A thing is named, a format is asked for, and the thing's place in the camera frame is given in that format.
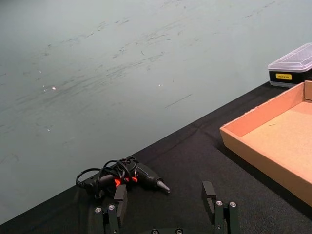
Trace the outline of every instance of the black tablecloth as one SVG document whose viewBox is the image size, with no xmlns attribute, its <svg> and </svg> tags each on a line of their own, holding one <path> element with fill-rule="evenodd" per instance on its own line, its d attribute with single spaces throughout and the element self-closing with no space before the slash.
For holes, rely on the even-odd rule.
<svg viewBox="0 0 312 234">
<path fill-rule="evenodd" d="M 169 227 L 211 231 L 200 198 L 201 182 L 208 180 L 218 199 L 238 203 L 241 233 L 312 234 L 312 208 L 226 149 L 219 132 L 226 122 L 284 90 L 264 84 L 134 154 L 164 178 L 172 193 L 129 191 L 122 233 Z M 96 205 L 72 187 L 2 224 L 0 233 L 88 233 Z"/>
</svg>

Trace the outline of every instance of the screw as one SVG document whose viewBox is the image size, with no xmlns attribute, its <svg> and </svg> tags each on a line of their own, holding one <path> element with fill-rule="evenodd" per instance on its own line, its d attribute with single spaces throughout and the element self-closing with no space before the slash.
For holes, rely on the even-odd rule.
<svg viewBox="0 0 312 234">
<path fill-rule="evenodd" d="M 233 201 L 231 201 L 231 202 L 230 202 L 230 206 L 235 207 L 235 206 L 236 206 L 236 203 L 233 202 Z"/>
<path fill-rule="evenodd" d="M 96 213 L 100 213 L 102 211 L 101 207 L 96 207 Z"/>
<path fill-rule="evenodd" d="M 176 231 L 175 231 L 176 234 L 183 234 L 183 230 L 178 228 Z"/>
<path fill-rule="evenodd" d="M 218 206 L 222 206 L 222 205 L 223 205 L 223 202 L 222 202 L 222 201 L 216 201 L 216 204 L 217 204 Z"/>
</svg>

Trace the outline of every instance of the cable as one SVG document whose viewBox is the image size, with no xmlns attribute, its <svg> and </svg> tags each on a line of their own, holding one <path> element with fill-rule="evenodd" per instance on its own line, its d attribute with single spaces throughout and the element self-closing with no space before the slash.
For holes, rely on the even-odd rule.
<svg viewBox="0 0 312 234">
<path fill-rule="evenodd" d="M 128 169 L 126 165 L 130 164 L 131 162 L 134 162 L 133 166 Z M 115 163 L 113 166 L 109 167 L 108 165 L 111 163 Z M 101 179 L 101 176 L 103 172 L 107 174 L 111 174 L 114 177 L 117 177 L 120 179 L 121 184 L 128 184 L 131 181 L 131 172 L 134 170 L 134 168 L 137 166 L 137 159 L 135 157 L 128 157 L 128 158 L 123 158 L 120 160 L 110 160 L 104 164 L 102 168 L 89 168 L 87 170 L 84 170 L 83 172 L 79 173 L 78 176 L 76 177 L 76 185 L 80 188 L 85 189 L 86 184 L 84 182 L 79 181 L 79 178 L 91 171 L 98 171 L 97 174 L 97 179 L 95 182 L 95 198 L 101 198 L 101 190 L 104 190 L 107 194 L 113 194 L 113 191 L 110 191 L 108 188 L 100 188 L 99 187 L 99 181 Z"/>
</svg>

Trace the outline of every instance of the yellow label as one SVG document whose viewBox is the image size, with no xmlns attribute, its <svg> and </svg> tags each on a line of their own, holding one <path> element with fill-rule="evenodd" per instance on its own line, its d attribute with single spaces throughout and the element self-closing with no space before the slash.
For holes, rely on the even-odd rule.
<svg viewBox="0 0 312 234">
<path fill-rule="evenodd" d="M 292 80 L 293 78 L 291 74 L 276 74 L 276 79 Z"/>
</svg>

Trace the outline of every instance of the cardboard box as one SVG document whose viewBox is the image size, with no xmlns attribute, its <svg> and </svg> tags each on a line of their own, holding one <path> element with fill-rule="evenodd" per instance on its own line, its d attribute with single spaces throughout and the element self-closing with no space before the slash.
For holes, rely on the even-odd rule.
<svg viewBox="0 0 312 234">
<path fill-rule="evenodd" d="M 312 81 L 220 128 L 226 147 L 312 206 Z"/>
</svg>

